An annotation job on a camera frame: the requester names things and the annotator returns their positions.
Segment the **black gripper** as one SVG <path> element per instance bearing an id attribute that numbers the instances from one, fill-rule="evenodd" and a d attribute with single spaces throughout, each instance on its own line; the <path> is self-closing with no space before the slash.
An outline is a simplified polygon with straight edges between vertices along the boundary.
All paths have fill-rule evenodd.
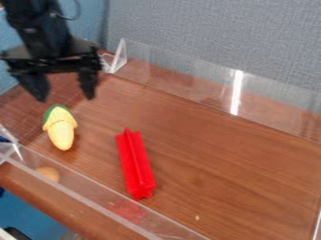
<path id="1" fill-rule="evenodd" d="M 7 8 L 7 21 L 23 44 L 0 53 L 10 74 L 34 98 L 46 102 L 51 85 L 46 74 L 78 72 L 87 99 L 95 98 L 98 71 L 102 69 L 98 46 L 71 34 L 69 17 L 61 8 Z"/>

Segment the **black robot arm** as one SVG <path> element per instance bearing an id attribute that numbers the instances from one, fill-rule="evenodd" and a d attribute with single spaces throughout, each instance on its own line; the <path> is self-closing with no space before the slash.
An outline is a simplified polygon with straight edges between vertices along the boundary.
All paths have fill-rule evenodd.
<path id="1" fill-rule="evenodd" d="M 98 45 L 75 37 L 58 0 L 0 0 L 10 26 L 23 45 L 0 52 L 9 73 L 41 102 L 47 101 L 51 85 L 47 75 L 77 72 L 87 99 L 95 97 L 102 62 Z"/>

